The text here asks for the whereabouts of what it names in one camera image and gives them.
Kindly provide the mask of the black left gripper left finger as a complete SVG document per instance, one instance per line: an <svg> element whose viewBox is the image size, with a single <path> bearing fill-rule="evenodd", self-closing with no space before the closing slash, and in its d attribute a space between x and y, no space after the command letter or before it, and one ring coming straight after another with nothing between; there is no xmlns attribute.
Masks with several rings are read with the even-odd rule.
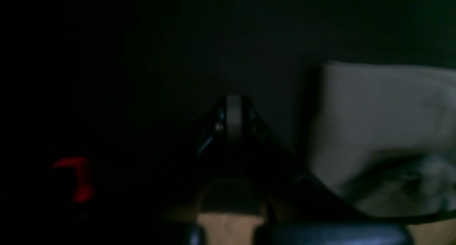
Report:
<svg viewBox="0 0 456 245"><path fill-rule="evenodd" d="M170 147L151 179L151 219L195 222L219 192L234 179L235 96L220 97Z"/></svg>

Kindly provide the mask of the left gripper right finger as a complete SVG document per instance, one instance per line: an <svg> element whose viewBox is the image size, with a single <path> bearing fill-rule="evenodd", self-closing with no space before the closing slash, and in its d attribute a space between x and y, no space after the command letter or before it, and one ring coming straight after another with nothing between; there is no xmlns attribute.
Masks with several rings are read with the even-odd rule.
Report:
<svg viewBox="0 0 456 245"><path fill-rule="evenodd" d="M240 110L247 172L267 222L355 222L360 213L342 201L284 148L251 100L234 97Z"/></svg>

